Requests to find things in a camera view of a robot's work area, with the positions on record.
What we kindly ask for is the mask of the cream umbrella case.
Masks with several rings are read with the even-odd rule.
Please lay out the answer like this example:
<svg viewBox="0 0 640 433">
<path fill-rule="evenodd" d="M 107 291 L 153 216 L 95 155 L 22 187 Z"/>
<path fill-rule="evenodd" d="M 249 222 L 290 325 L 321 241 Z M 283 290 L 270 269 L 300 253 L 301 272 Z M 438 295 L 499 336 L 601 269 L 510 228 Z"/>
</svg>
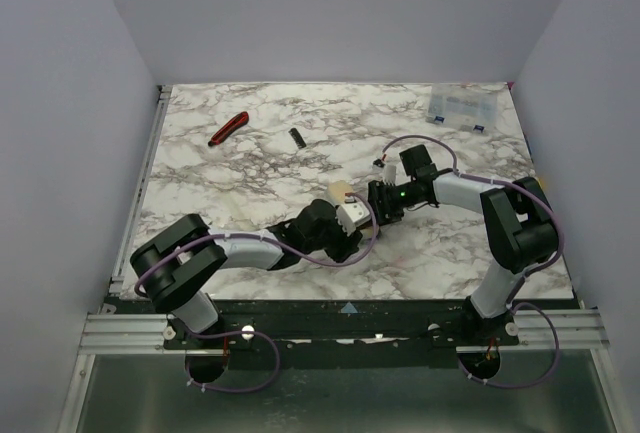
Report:
<svg viewBox="0 0 640 433">
<path fill-rule="evenodd" d="M 377 236 L 374 232 L 372 214 L 364 201 L 353 196 L 354 189 L 346 181 L 329 183 L 325 196 L 335 207 L 338 225 L 347 236 L 360 233 L 369 241 Z"/>
</svg>

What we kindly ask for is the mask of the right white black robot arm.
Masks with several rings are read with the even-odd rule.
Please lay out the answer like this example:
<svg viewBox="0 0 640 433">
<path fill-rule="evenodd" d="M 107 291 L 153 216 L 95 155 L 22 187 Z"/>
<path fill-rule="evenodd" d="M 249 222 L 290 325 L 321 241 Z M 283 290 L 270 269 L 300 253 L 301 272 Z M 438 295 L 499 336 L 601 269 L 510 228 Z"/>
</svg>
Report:
<svg viewBox="0 0 640 433">
<path fill-rule="evenodd" d="M 460 335 L 467 341 L 489 336 L 532 273 L 560 255 L 562 235 L 538 181 L 514 182 L 439 169 L 427 149 L 418 145 L 400 153 L 408 181 L 373 180 L 367 200 L 380 225 L 399 222 L 406 210 L 426 204 L 455 206 L 483 216 L 492 254 L 479 287 L 462 306 Z"/>
</svg>

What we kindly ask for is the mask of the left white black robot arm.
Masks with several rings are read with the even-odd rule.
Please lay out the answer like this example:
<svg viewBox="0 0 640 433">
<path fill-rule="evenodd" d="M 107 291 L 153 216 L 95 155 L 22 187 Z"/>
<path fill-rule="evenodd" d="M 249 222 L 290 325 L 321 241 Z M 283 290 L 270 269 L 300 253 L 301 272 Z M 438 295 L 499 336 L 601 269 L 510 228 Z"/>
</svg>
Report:
<svg viewBox="0 0 640 433">
<path fill-rule="evenodd" d="M 371 221 L 364 202 L 349 194 L 339 206 L 316 199 L 298 216 L 256 232 L 214 230 L 188 214 L 139 247 L 130 257 L 138 280 L 134 291 L 155 311 L 171 314 L 200 334 L 220 320 L 203 291 L 218 271 L 256 268 L 278 271 L 301 260 L 321 266 L 360 261 L 360 227 Z"/>
</svg>

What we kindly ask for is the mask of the clear plastic organizer box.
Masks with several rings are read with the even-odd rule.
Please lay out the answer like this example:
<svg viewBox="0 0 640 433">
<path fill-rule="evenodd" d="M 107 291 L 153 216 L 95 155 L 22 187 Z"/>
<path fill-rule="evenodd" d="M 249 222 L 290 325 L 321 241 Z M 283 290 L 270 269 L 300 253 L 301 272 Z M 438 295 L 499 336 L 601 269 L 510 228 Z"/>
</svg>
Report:
<svg viewBox="0 0 640 433">
<path fill-rule="evenodd" d="M 497 109 L 495 92 L 436 84 L 431 89 L 426 119 L 447 128 L 487 133 L 495 126 Z"/>
</svg>

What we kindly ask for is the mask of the red black utility knife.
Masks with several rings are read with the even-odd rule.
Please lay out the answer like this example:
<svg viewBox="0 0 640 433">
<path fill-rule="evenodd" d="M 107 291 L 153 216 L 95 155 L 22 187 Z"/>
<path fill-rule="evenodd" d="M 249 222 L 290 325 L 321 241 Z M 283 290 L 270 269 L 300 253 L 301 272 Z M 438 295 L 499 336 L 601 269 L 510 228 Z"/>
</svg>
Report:
<svg viewBox="0 0 640 433">
<path fill-rule="evenodd" d="M 246 126 L 249 123 L 249 114 L 247 111 L 242 111 L 231 118 L 223 127 L 221 127 L 215 134 L 213 134 L 207 145 L 209 147 L 219 146 L 224 143 L 233 133 L 238 129 Z"/>
</svg>

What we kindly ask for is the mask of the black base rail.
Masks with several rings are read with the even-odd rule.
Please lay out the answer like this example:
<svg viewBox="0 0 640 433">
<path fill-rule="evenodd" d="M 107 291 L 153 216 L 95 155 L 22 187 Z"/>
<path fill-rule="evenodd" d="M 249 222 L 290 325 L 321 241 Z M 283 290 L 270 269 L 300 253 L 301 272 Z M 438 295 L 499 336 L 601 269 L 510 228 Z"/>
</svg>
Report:
<svg viewBox="0 0 640 433">
<path fill-rule="evenodd" d="M 233 370 L 454 368 L 467 347 L 515 346 L 513 317 L 474 320 L 462 300 L 221 300 L 221 318 L 204 338 L 178 321 L 171 353 L 225 362 Z"/>
</svg>

